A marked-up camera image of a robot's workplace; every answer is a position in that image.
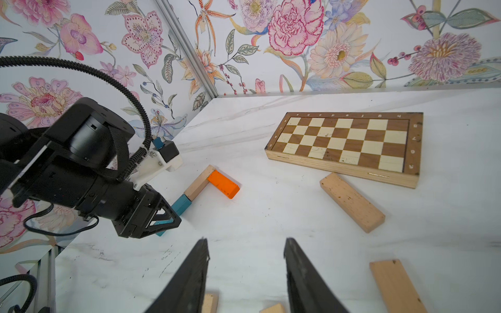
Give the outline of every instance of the floral wallpaper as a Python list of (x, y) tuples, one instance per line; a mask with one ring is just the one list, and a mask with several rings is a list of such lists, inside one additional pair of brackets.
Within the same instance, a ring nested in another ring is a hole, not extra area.
[(220, 95), (491, 83), (501, 74), (499, 1), (169, 2)]
[[(164, 139), (173, 139), (209, 101), (176, 42), (152, 0), (0, 0), (0, 56), (48, 56), (99, 69), (131, 90), (149, 113), (153, 136)], [(215, 68), (210, 55), (204, 60)], [(108, 84), (58, 68), (0, 71), (0, 112), (28, 128), (51, 126), (78, 99), (90, 97), (133, 126), (130, 151), (142, 142), (138, 112)], [(0, 278), (26, 272), (51, 246), (75, 237), (26, 232), (23, 220), (48, 205), (28, 200), (14, 208), (10, 191), (0, 195)], [(61, 233), (87, 224), (75, 210), (59, 205), (30, 223)]]

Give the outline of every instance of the chessboard wooden frame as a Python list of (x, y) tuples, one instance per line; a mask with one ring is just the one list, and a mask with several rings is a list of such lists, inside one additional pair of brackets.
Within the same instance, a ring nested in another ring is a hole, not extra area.
[[(278, 137), (291, 117), (409, 120), (403, 173), (272, 151)], [(288, 112), (285, 114), (284, 118), (282, 118), (277, 130), (275, 130), (273, 136), (266, 145), (265, 152), (271, 160), (416, 188), (419, 180), (422, 134), (423, 113)]]

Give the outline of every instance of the white marble table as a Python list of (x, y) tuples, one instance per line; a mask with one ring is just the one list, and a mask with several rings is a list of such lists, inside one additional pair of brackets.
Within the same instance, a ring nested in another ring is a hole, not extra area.
[[(500, 98), (492, 88), (215, 99), (175, 138), (185, 164), (151, 185), (174, 201), (212, 164), (240, 192), (229, 200), (208, 185), (162, 237), (119, 238), (109, 220), (80, 234), (56, 259), (58, 312), (143, 312), (206, 237), (218, 313), (258, 313), (288, 303), (283, 249), (294, 237), (351, 313), (387, 312), (369, 262), (390, 258), (429, 313), (499, 313)], [(417, 188), (343, 176), (386, 214), (364, 233), (320, 188), (328, 172), (266, 157), (290, 111), (424, 112)]]

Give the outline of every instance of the red berry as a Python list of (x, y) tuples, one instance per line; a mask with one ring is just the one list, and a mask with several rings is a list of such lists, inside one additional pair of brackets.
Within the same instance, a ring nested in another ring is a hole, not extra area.
[(77, 58), (77, 60), (80, 60), (80, 61), (84, 60), (84, 56), (80, 53), (80, 51), (75, 52), (75, 58)]

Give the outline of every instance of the teal block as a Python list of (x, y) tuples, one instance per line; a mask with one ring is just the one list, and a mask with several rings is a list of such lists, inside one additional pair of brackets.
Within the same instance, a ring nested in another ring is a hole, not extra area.
[[(183, 214), (190, 205), (191, 205), (191, 201), (188, 199), (188, 197), (186, 197), (185, 194), (183, 194), (170, 207), (174, 210), (174, 212), (176, 212), (176, 214), (178, 216), (181, 216), (181, 214)], [(172, 218), (170, 220), (167, 220), (167, 221), (156, 221), (155, 225), (168, 224), (168, 223), (172, 223), (173, 221), (174, 220)], [(163, 233), (165, 233), (165, 231), (158, 232), (156, 234), (161, 236), (161, 235), (163, 235)]]

